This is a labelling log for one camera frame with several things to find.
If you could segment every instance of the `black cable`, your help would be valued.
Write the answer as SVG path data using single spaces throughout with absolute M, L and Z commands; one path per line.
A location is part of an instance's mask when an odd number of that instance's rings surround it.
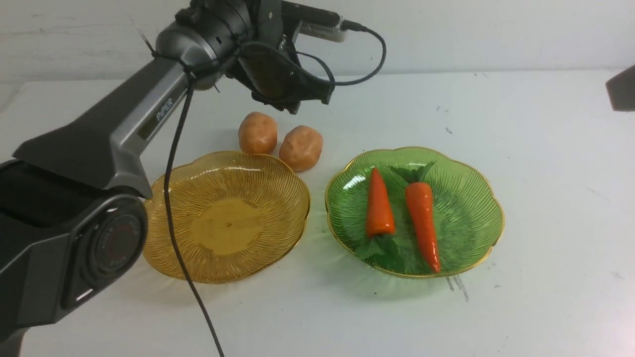
M 181 270 L 183 271 L 183 275 L 185 276 L 185 280 L 187 280 L 187 284 L 190 286 L 194 297 L 196 298 L 196 302 L 198 302 L 199 307 L 201 308 L 203 315 L 205 316 L 205 321 L 207 321 L 207 325 L 210 328 L 210 332 L 212 337 L 214 338 L 214 343 L 216 344 L 216 349 L 218 349 L 218 355 L 220 357 L 225 357 L 223 353 L 223 349 L 220 347 L 220 342 L 218 341 L 218 336 L 216 335 L 216 330 L 214 329 L 214 325 L 211 323 L 210 315 L 207 313 L 207 309 L 203 304 L 203 300 L 199 295 L 196 287 L 194 286 L 194 282 L 190 277 L 190 274 L 187 271 L 185 266 L 185 262 L 183 261 L 183 257 L 181 256 L 181 252 L 178 249 L 177 239 L 174 234 L 174 223 L 172 222 L 172 207 L 170 206 L 170 176 L 172 174 L 172 166 L 174 164 L 174 157 L 177 153 L 178 141 L 181 138 L 181 133 L 183 132 L 183 127 L 185 125 L 185 119 L 187 117 L 187 112 L 190 109 L 190 104 L 192 103 L 192 96 L 194 95 L 194 78 L 188 74 L 188 83 L 187 83 L 187 94 L 185 96 L 185 103 L 183 104 L 183 111 L 181 112 L 181 116 L 178 119 L 177 130 L 174 133 L 174 139 L 172 140 L 172 147 L 170 147 L 170 155 L 168 156 L 168 166 L 165 169 L 165 176 L 163 182 L 163 197 L 165 199 L 165 212 L 168 215 L 168 230 L 170 231 L 170 240 L 172 241 L 172 247 L 174 248 L 174 253 L 177 256 L 178 265 L 181 266 Z
M 338 82 L 335 81 L 335 77 L 332 73 L 332 71 L 330 70 L 330 68 L 327 66 L 327 64 L 321 60 L 320 58 L 318 58 L 317 56 L 314 55 L 310 55 L 308 53 L 303 53 L 303 52 L 299 52 L 299 51 L 294 51 L 296 54 L 298 55 L 303 55 L 303 56 L 307 56 L 309 58 L 314 59 L 315 61 L 317 61 L 322 68 L 324 69 L 324 71 L 326 72 L 326 75 L 328 76 L 328 81 L 321 79 L 319 77 L 316 77 L 315 75 L 309 73 L 308 71 L 306 71 L 305 69 L 303 69 L 301 66 L 293 63 L 293 61 L 291 61 L 289 58 L 283 56 L 282 54 L 280 54 L 280 52 L 277 51 L 277 49 L 269 46 L 268 44 L 262 43 L 262 42 L 258 42 L 258 41 L 250 41 L 247 43 L 244 43 L 242 46 L 239 45 L 239 51 L 237 51 L 234 55 L 238 55 L 239 52 L 242 50 L 243 47 L 245 46 L 259 46 L 259 47 L 263 47 L 263 48 L 267 48 L 268 50 L 273 50 L 274 53 L 278 56 L 280 56 L 280 58 L 282 58 L 285 62 L 287 62 L 289 65 L 291 65 L 296 71 L 300 71 L 302 74 L 312 77 L 314 79 L 317 79 L 318 81 L 322 81 L 324 83 L 327 83 L 331 86 L 331 92 L 333 91 L 335 86 L 350 86 L 350 85 L 354 85 L 354 84 L 358 84 L 358 83 L 362 83 L 364 81 L 369 80 L 370 78 L 372 78 L 374 75 L 376 75 L 381 68 L 384 66 L 384 62 L 386 59 L 386 42 L 384 41 L 384 39 L 382 38 L 382 36 L 380 34 L 378 34 L 377 32 L 368 29 L 360 24 L 354 23 L 354 22 L 348 22 L 345 21 L 342 24 L 342 28 L 344 30 L 346 29 L 350 29 L 353 31 L 360 31 L 360 32 L 367 32 L 373 36 L 375 36 L 382 44 L 382 58 L 379 62 L 379 65 L 377 66 L 377 68 L 369 73 L 368 75 L 359 78 L 359 79 L 355 79 L 353 81 L 344 81 L 344 82 Z M 150 51 L 152 52 L 152 55 L 155 57 L 160 57 L 160 55 L 154 50 L 154 48 L 150 45 L 150 42 L 148 42 L 147 38 L 145 38 L 145 36 L 143 36 L 143 34 L 141 34 L 144 42 L 146 43 L 146 45 L 148 46 L 148 48 L 150 49 Z M 192 278 L 190 277 L 189 272 L 187 271 L 187 267 L 185 266 L 185 261 L 183 260 L 183 257 L 181 256 L 181 252 L 178 248 L 178 243 L 177 243 L 177 239 L 174 233 L 174 222 L 172 221 L 172 208 L 170 205 L 170 176 L 172 173 L 172 168 L 174 165 L 174 158 L 176 156 L 176 152 L 177 152 L 177 147 L 178 147 L 178 142 L 180 140 L 181 137 L 181 133 L 183 132 L 183 127 L 185 125 L 185 119 L 187 118 L 187 113 L 189 111 L 190 108 L 190 104 L 192 103 L 192 97 L 194 95 L 194 84 L 195 84 L 195 75 L 192 74 L 192 71 L 194 72 L 205 72 L 205 70 L 209 70 L 212 69 L 214 67 L 216 67 L 219 63 L 218 59 L 212 60 L 208 63 L 205 63 L 203 65 L 200 65 L 194 69 L 191 69 L 189 67 L 186 67 L 185 64 L 179 59 L 178 60 L 182 65 L 184 65 L 184 71 L 187 73 L 187 79 L 188 79 L 188 84 L 187 84 L 187 94 L 185 96 L 185 102 L 183 105 L 183 110 L 181 112 L 181 116 L 178 120 L 178 124 L 177 124 L 177 129 L 175 131 L 174 134 L 174 139 L 172 140 L 172 145 L 170 147 L 170 153 L 168 155 L 168 164 L 166 167 L 166 171 L 165 171 L 165 176 L 164 176 L 164 182 L 163 182 L 163 196 L 164 196 L 164 200 L 165 200 L 165 210 L 166 210 L 166 214 L 167 214 L 167 218 L 168 218 L 168 230 L 170 233 L 170 241 L 172 243 L 172 247 L 174 248 L 174 252 L 175 255 L 177 257 L 178 260 L 178 264 L 181 267 L 181 270 L 183 271 L 183 275 L 185 276 L 185 280 L 187 281 L 187 284 L 190 286 L 190 289 L 192 290 L 192 293 L 194 294 L 194 297 L 196 298 L 196 302 L 198 303 L 199 307 L 201 308 L 201 311 L 203 312 L 203 316 L 205 317 L 205 321 L 207 322 L 208 327 L 210 328 L 210 332 L 212 337 L 214 338 L 214 343 L 216 344 L 216 349 L 218 350 L 218 355 L 219 357 L 225 357 L 225 354 L 223 353 L 223 349 L 220 346 L 220 341 L 218 340 L 218 335 L 216 334 L 216 330 L 214 329 L 214 325 L 211 322 L 210 319 L 210 315 L 207 312 L 207 308 L 205 308 L 205 304 L 203 304 L 203 300 L 201 299 L 200 294 L 198 293 L 198 290 L 196 290 L 196 287 L 194 286 L 194 282 L 192 281 Z
M 302 68 L 301 66 L 299 66 L 298 64 L 294 63 L 292 60 L 290 60 L 289 58 L 285 57 L 284 55 L 282 55 L 277 48 L 267 44 L 267 43 L 263 43 L 260 41 L 248 41 L 246 43 L 243 43 L 240 45 L 241 49 L 243 48 L 248 48 L 248 47 L 259 47 L 259 48 L 263 48 L 266 50 L 269 50 L 270 52 L 274 53 L 275 55 L 277 55 L 281 60 L 285 61 L 288 65 L 290 65 L 291 67 L 293 67 L 294 70 L 299 71 L 300 73 L 304 74 L 305 76 L 309 76 L 312 79 L 315 79 L 316 81 L 322 82 L 324 84 L 328 84 L 328 85 L 332 85 L 332 86 L 352 86 L 355 84 L 359 84 L 362 82 L 365 82 L 369 79 L 371 79 L 372 77 L 374 77 L 377 73 L 379 73 L 379 71 L 382 70 L 382 67 L 384 66 L 384 63 L 386 61 L 386 53 L 387 53 L 387 48 L 386 48 L 386 41 L 384 40 L 384 38 L 378 34 L 377 32 L 362 26 L 360 24 L 357 24 L 356 22 L 349 22 L 349 21 L 344 21 L 342 23 L 342 28 L 343 29 L 349 29 L 351 31 L 358 31 L 358 32 L 366 32 L 371 34 L 372 36 L 374 36 L 375 38 L 377 38 L 379 40 L 379 42 L 382 45 L 382 57 L 379 60 L 379 64 L 377 65 L 377 67 L 370 72 L 369 74 L 363 76 L 362 78 L 358 78 L 358 79 L 354 79 L 352 81 L 344 81 L 344 82 L 338 82 L 335 81 L 334 79 L 331 78 L 332 76 L 332 72 L 331 70 L 328 68 L 328 66 L 324 63 L 324 61 L 322 61 L 321 59 L 319 59 L 318 57 L 315 57 L 313 55 L 308 55 L 306 53 L 302 53 L 302 52 L 298 52 L 298 51 L 293 51 L 290 50 L 292 52 L 295 52 L 299 55 L 304 55 L 304 56 L 308 56 L 313 58 L 314 60 L 318 61 L 320 63 L 320 65 L 322 65 L 322 67 L 324 68 L 324 70 L 327 73 L 327 76 L 329 76 L 329 80 L 325 80 L 322 79 L 320 77 L 315 76 L 314 74 L 310 73 L 309 71 L 305 70 L 304 68 Z

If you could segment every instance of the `table surface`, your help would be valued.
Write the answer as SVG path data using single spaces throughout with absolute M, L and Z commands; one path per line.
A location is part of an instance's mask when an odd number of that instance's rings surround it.
M 251 111 L 323 134 L 301 174 L 313 203 L 296 248 L 254 277 L 199 285 L 227 356 L 635 356 L 635 114 L 611 110 L 613 71 L 379 76 L 296 116 L 237 82 L 197 93 L 176 165 L 237 149 Z M 0 114 L 0 154 L 76 118 L 118 81 L 27 83 Z M 172 118 L 142 156 L 164 170 Z M 477 168 L 505 210 L 503 238 L 450 279 L 369 268 L 328 230 L 331 176 L 363 151 L 420 145 Z M 140 259 L 56 325 L 27 333 L 23 357 L 216 356 L 187 285 Z

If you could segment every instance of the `carrot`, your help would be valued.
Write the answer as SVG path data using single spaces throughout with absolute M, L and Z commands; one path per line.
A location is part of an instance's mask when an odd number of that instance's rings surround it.
M 419 250 L 432 271 L 438 273 L 441 271 L 441 261 L 432 217 L 432 188 L 423 182 L 433 165 L 434 161 L 418 170 L 393 168 L 393 171 L 409 183 L 406 187 L 406 205 L 415 228 Z
M 377 168 L 370 173 L 368 188 L 368 213 L 366 214 L 366 235 L 369 238 L 379 234 L 394 234 L 395 220 L 392 216 L 388 190 Z

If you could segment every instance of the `robotic arm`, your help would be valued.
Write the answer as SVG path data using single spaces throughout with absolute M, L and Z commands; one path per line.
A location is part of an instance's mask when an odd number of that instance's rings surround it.
M 334 82 L 307 75 L 293 44 L 298 33 L 343 41 L 347 29 L 365 28 L 280 0 L 192 0 L 158 35 L 154 60 L 0 164 L 0 356 L 19 355 L 28 328 L 61 320 L 138 259 L 139 197 L 152 196 L 140 155 L 191 83 L 234 78 L 292 114 L 303 100 L 328 104 Z

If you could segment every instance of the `plate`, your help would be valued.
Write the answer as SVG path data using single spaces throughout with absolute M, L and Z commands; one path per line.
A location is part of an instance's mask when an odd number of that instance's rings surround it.
M 144 257 L 159 272 L 184 279 L 168 232 L 163 179 L 145 202 Z M 304 182 L 270 155 L 214 152 L 170 177 L 175 237 L 200 283 L 240 280 L 282 259 L 302 236 L 310 201 Z
M 434 273 L 421 257 L 404 196 L 408 184 L 391 168 L 416 170 L 431 161 L 435 164 L 425 181 L 432 187 L 434 197 L 439 273 Z M 354 254 L 368 242 L 366 202 L 373 167 L 384 178 L 396 233 L 392 237 L 374 238 L 383 254 L 363 259 L 370 266 L 406 278 L 449 276 L 480 264 L 501 237 L 505 226 L 503 209 L 478 171 L 432 149 L 404 147 L 365 152 L 329 182 L 325 195 L 329 227 L 349 252 Z

